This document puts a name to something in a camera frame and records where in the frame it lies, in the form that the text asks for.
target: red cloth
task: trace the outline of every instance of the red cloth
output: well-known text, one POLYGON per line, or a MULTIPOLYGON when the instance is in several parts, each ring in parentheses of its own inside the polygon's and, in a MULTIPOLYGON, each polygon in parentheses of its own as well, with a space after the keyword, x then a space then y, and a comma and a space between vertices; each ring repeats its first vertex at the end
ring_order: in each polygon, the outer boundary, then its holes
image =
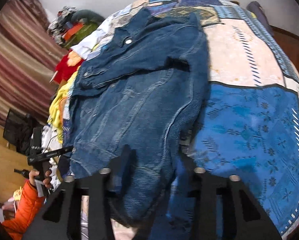
POLYGON ((60 84, 63 79, 66 81, 69 80, 72 74, 77 70, 77 68, 84 61, 83 59, 81 59, 81 61, 78 62, 75 66, 68 66, 67 60, 68 60, 68 54, 66 54, 55 67, 55 71, 57 71, 57 74, 54 76, 53 80, 58 84, 60 84))
POLYGON ((21 240, 27 227, 40 210, 44 199, 45 197, 37 196, 37 190, 28 181, 25 183, 15 218, 2 223, 13 240, 21 240))

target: human hand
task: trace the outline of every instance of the human hand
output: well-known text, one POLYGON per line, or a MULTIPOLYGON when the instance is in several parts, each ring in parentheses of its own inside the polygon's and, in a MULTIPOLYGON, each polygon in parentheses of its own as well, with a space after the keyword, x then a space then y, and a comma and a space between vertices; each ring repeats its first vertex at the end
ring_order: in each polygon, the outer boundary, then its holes
MULTIPOLYGON (((30 179, 30 184, 31 185, 35 186, 35 176, 37 176, 38 174, 40 174, 40 172, 38 170, 33 169, 33 170, 30 171, 29 179, 30 179)), ((47 188, 52 187, 52 185, 51 185, 52 178, 49 177, 51 174, 52 174, 51 170, 48 170, 48 171, 45 172, 45 176, 48 177, 48 178, 43 180, 43 184, 47 188)))

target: bed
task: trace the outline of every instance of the bed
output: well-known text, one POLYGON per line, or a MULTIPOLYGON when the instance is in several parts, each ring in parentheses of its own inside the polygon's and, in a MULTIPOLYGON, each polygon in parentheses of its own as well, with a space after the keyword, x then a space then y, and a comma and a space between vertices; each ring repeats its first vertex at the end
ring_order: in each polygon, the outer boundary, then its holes
MULTIPOLYGON (((72 49, 97 57, 117 27, 143 7, 152 16, 196 13, 207 35, 210 96, 180 149, 212 174, 239 175, 283 239, 299 226, 299 74, 274 38, 247 10, 225 0, 137 0, 109 16, 72 49)), ((63 146, 69 143, 69 88, 63 146)), ((184 239, 193 202, 180 194, 177 174, 149 239, 184 239)))

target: striped curtain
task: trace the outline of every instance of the striped curtain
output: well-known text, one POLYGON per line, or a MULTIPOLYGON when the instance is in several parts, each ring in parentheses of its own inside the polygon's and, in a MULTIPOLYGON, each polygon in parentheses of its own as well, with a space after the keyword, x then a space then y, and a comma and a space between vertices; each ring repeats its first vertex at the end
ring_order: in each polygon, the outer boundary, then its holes
POLYGON ((9 0, 0 12, 0 125, 10 108, 46 122, 53 69, 67 53, 47 34, 38 0, 9 0))

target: orange jacket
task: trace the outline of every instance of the orange jacket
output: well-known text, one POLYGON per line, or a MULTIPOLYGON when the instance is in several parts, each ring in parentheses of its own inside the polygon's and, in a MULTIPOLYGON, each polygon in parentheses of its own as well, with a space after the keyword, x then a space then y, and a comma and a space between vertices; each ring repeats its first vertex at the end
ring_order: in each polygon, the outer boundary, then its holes
POLYGON ((37 190, 27 181, 23 187, 15 218, 2 223, 13 240, 21 240, 27 227, 40 210, 43 201, 44 197, 38 197, 37 190))

